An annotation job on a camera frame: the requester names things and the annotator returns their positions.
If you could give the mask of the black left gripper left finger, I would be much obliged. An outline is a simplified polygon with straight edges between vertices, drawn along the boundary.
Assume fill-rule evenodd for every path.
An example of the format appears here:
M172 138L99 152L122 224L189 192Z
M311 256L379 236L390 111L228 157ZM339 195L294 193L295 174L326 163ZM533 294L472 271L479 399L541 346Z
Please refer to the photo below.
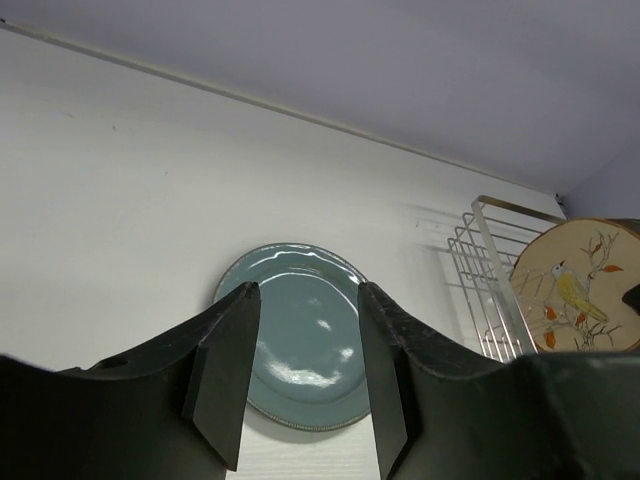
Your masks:
M239 285L88 368L1 359L5 479L222 479L238 467L261 296Z

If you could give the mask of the beige bird painted plate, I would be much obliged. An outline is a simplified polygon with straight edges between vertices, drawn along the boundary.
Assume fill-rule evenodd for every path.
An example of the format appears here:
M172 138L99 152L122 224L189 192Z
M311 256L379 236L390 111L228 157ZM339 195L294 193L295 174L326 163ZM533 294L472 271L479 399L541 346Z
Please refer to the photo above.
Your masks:
M622 302L639 284L637 219L550 228L519 255L510 283L538 351L639 349L639 315Z

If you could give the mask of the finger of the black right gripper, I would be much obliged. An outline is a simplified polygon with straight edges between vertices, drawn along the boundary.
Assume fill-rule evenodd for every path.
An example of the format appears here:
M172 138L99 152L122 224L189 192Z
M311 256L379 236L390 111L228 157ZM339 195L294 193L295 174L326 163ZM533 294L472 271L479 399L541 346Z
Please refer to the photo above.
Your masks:
M622 302L640 315L640 284L632 287L622 296Z

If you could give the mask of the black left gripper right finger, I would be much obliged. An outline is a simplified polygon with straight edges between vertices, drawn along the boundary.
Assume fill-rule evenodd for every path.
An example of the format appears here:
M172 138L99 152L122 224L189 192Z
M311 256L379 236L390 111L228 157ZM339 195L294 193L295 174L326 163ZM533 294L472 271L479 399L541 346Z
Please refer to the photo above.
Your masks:
M501 363L358 289L384 479L635 479L639 357L547 353Z

